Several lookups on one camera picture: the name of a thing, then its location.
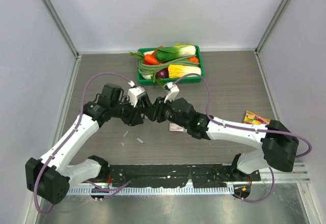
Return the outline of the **red white staple box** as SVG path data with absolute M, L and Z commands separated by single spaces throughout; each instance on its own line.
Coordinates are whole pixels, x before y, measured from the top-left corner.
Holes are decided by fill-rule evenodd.
M 186 132 L 187 130 L 177 124 L 170 123 L 169 124 L 169 131 L 170 132 Z

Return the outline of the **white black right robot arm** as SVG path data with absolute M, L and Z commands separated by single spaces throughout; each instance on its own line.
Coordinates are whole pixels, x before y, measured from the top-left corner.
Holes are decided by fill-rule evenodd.
M 279 121 L 268 125 L 248 125 L 225 121 L 195 111 L 185 99 L 174 101 L 158 97 L 147 114 L 151 121 L 170 121 L 186 129 L 196 139 L 224 140 L 254 148 L 249 153 L 237 154 L 230 167 L 234 180 L 243 180 L 254 171 L 272 167 L 291 172 L 296 158 L 298 139 Z

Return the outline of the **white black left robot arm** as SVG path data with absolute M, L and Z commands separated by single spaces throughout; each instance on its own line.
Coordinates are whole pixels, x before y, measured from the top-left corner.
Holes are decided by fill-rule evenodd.
M 140 101 L 147 95 L 142 86 L 132 87 L 125 94 L 118 85 L 106 84 L 94 101 L 86 103 L 82 114 L 64 136 L 40 159 L 30 158 L 25 164 L 26 183 L 34 197 L 58 204 L 68 190 L 86 180 L 104 182 L 110 171 L 106 160 L 90 156 L 70 166 L 82 145 L 111 118 L 119 118 L 128 126 L 143 123 Z

